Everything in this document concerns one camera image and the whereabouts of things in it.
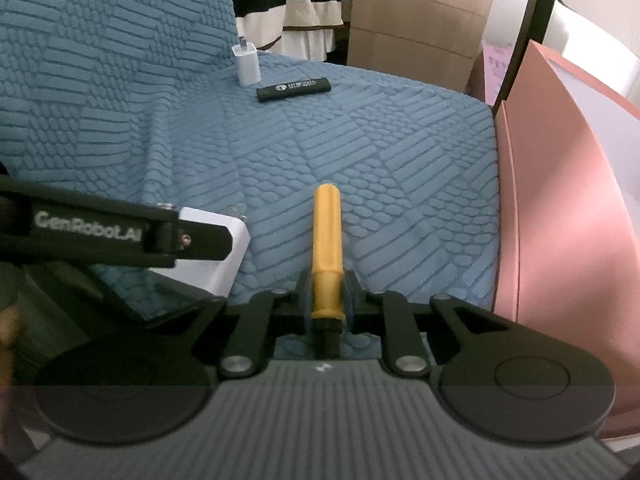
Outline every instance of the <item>wooden cabinet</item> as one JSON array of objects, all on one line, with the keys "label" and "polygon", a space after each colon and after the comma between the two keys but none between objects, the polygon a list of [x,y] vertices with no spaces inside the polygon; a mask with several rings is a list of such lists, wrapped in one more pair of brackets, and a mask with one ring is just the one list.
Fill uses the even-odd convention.
[{"label": "wooden cabinet", "polygon": [[348,64],[463,91],[493,0],[353,0]]}]

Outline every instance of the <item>blue fabric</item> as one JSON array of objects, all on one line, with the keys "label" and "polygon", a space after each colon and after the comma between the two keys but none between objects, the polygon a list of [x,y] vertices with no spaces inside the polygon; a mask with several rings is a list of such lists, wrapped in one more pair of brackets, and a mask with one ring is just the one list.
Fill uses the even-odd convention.
[{"label": "blue fabric", "polygon": [[[497,155],[484,104],[354,68],[260,56],[260,86],[327,94],[259,104],[238,85],[231,0],[0,0],[0,156],[13,176],[139,203],[244,215],[230,300],[310,265],[312,196],[342,193],[345,266],[414,301],[490,307]],[[145,317],[184,302],[145,270],[103,278]],[[369,352],[367,336],[346,354]],[[284,354],[303,343],[283,342]]]}]

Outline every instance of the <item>black curved frame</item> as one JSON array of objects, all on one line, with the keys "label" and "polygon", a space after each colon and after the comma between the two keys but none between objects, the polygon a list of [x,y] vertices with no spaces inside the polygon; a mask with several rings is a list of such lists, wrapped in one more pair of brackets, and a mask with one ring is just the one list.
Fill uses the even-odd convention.
[{"label": "black curved frame", "polygon": [[556,0],[528,0],[527,7],[524,11],[522,18],[522,24],[520,25],[520,32],[518,33],[518,39],[513,48],[513,54],[511,55],[511,61],[509,67],[504,76],[502,86],[498,92],[498,97],[495,100],[492,112],[495,115],[498,113],[500,104],[510,94],[513,83],[518,75],[518,70],[524,59],[524,54],[529,45],[529,41],[535,41],[542,43],[545,39],[546,30],[549,26],[549,20],[551,19],[551,12],[553,11]]}]

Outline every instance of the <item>screw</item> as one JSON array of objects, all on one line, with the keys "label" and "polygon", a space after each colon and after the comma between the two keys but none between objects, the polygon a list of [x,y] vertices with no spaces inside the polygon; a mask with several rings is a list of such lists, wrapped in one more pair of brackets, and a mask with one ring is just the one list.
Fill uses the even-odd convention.
[{"label": "screw", "polygon": [[329,363],[320,363],[318,366],[314,366],[314,369],[321,374],[325,372],[330,372],[334,367],[332,367]]},{"label": "screw", "polygon": [[403,355],[396,361],[396,367],[403,372],[421,372],[427,367],[427,361],[417,355]]},{"label": "screw", "polygon": [[243,355],[229,355],[222,359],[220,365],[233,374],[241,374],[251,369],[254,363],[248,357]]}]

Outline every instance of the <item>pink paper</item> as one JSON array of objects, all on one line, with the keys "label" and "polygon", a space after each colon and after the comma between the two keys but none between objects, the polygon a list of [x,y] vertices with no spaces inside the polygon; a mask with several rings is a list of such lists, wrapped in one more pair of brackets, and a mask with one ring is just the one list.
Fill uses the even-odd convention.
[{"label": "pink paper", "polygon": [[484,57],[484,102],[493,106],[500,86],[507,73],[511,60],[512,48],[498,48],[482,42],[482,56]]}]

